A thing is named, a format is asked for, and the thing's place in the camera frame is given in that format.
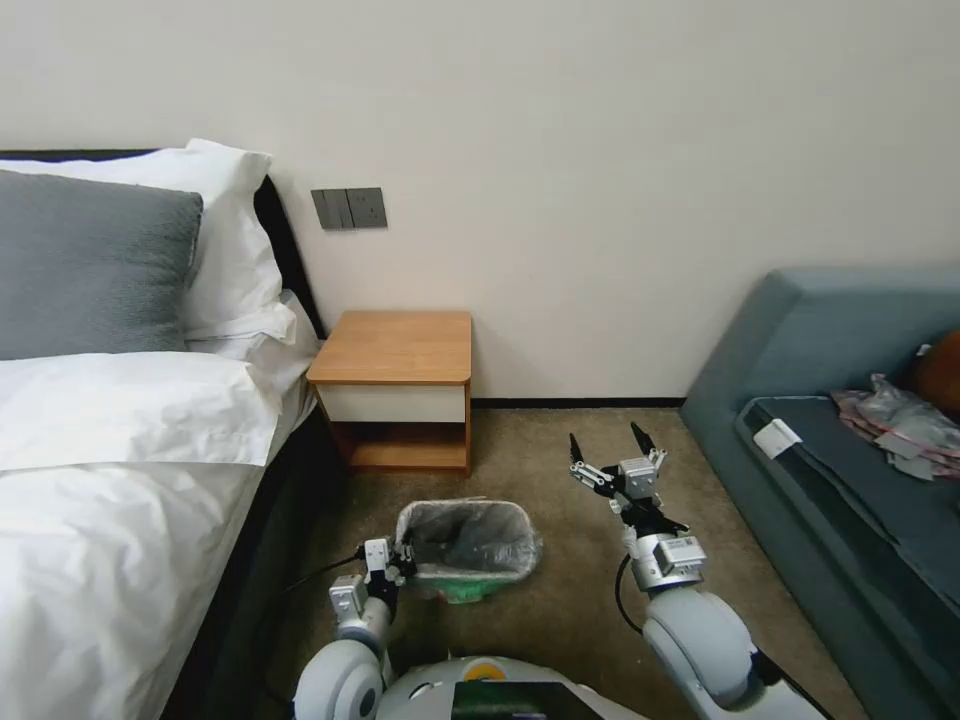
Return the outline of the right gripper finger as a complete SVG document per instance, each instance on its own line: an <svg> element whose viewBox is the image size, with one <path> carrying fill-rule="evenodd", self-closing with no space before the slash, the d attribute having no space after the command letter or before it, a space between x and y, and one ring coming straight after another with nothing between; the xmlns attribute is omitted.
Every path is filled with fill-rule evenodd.
<svg viewBox="0 0 960 720"><path fill-rule="evenodd" d="M630 429L642 454L653 466L653 472L658 474L667 457L667 451L659 448L653 438L636 422L630 422Z"/></svg>
<svg viewBox="0 0 960 720"><path fill-rule="evenodd" d="M568 434L570 453L570 475L590 488L594 493L616 493L618 488L618 467L597 468L585 461L579 443L573 433Z"/></svg>

